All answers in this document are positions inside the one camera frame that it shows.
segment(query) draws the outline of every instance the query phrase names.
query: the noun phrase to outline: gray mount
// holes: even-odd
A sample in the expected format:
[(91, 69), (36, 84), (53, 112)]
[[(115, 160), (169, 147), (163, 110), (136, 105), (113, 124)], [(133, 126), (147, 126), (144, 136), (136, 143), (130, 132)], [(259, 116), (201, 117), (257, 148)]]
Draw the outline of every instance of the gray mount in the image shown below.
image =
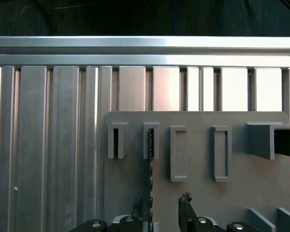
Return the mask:
[(148, 129), (154, 130), (153, 220), (160, 231), (179, 231), (183, 192), (191, 193), (197, 215), (223, 227), (247, 221), (273, 232), (282, 218), (290, 220), (285, 113), (110, 112), (105, 125), (106, 221), (148, 196)]

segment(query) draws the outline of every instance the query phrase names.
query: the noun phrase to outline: corrugated metal panel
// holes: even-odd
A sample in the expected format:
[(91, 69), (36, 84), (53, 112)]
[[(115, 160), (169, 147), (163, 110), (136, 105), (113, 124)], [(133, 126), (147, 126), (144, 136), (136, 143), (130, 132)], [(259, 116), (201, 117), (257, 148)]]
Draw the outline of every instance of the corrugated metal panel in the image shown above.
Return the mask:
[(105, 216), (107, 112), (290, 114), (290, 57), (274, 56), (0, 55), (0, 232)]

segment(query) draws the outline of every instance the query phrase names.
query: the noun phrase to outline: metal bar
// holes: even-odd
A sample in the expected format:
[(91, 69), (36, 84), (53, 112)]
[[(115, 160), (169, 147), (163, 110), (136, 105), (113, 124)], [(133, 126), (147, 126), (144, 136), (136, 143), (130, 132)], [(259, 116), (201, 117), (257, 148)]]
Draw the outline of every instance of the metal bar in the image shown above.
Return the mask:
[(290, 38), (273, 37), (185, 37), (185, 36), (54, 36), (54, 37), (0, 37), (0, 48), (172, 48), (183, 50), (188, 48), (204, 48), (209, 52), (219, 49), (223, 52), (236, 53), (239, 49), (253, 53), (285, 53), (290, 52)]
[(199, 66), (290, 68), (290, 56), (229, 55), (0, 55), (0, 65)]

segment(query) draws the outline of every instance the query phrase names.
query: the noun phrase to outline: dark background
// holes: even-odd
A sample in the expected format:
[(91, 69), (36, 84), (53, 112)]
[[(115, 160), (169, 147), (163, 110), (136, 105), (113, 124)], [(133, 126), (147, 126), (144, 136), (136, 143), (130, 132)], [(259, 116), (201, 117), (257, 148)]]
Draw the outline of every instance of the dark background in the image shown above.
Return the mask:
[(290, 36), (279, 0), (224, 1), (40, 0), (51, 15), (45, 22), (31, 0), (12, 0), (0, 3), (0, 35)]

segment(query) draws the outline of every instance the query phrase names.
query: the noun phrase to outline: silver bolt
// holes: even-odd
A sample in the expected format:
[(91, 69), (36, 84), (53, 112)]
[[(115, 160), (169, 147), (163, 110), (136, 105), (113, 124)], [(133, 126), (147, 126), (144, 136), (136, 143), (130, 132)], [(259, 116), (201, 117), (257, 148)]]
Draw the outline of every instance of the silver bolt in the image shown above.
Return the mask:
[(202, 224), (206, 223), (206, 219), (203, 217), (199, 218), (198, 221)]
[(132, 222), (132, 221), (134, 221), (134, 220), (133, 220), (133, 218), (131, 218), (131, 217), (128, 217), (128, 218), (126, 219), (126, 222)]
[(244, 229), (244, 227), (242, 225), (240, 225), (240, 224), (234, 224), (233, 226), (234, 226), (234, 228), (236, 228), (239, 231)]
[(101, 224), (99, 222), (95, 222), (92, 224), (92, 227), (99, 227), (99, 226), (101, 226)]

